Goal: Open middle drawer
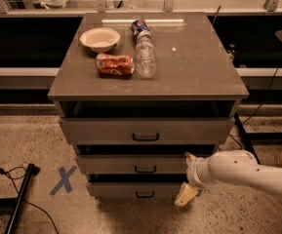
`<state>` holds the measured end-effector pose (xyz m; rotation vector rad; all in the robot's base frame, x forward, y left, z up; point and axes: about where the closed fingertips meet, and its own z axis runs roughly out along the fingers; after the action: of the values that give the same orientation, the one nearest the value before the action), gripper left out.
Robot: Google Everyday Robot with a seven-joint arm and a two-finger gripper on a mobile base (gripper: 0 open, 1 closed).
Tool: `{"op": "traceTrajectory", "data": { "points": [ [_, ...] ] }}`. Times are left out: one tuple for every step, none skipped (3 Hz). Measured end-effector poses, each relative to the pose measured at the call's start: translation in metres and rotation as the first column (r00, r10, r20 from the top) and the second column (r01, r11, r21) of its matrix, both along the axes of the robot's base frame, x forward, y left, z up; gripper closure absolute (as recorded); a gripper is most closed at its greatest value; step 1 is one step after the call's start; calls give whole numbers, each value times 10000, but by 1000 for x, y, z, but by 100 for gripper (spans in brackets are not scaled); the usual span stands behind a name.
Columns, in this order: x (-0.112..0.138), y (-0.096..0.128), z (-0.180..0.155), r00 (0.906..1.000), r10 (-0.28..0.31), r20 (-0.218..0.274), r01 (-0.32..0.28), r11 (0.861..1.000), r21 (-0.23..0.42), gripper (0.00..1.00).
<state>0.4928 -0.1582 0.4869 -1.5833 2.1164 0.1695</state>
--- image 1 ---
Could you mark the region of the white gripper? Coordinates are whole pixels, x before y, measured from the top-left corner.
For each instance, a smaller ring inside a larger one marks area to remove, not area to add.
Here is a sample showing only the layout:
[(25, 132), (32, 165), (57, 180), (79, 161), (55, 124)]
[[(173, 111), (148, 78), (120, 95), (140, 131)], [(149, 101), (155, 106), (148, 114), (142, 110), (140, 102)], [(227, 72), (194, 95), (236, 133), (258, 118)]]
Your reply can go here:
[(184, 155), (187, 164), (186, 177), (189, 184), (184, 182), (181, 185), (175, 200), (175, 205), (178, 207), (187, 205), (198, 194), (197, 188), (206, 188), (213, 184), (213, 177), (209, 170), (209, 158), (197, 158), (189, 152), (185, 152)]

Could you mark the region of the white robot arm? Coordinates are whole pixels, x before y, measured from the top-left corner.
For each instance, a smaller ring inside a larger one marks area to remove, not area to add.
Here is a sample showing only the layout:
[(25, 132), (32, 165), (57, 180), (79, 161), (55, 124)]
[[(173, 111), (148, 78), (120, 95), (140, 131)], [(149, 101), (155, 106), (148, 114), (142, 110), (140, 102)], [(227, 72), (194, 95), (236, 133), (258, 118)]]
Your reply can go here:
[(187, 152), (186, 165), (187, 182), (181, 185), (176, 206), (185, 206), (199, 189), (218, 183), (255, 188), (282, 200), (282, 168), (259, 165), (249, 151), (220, 151), (207, 158)]

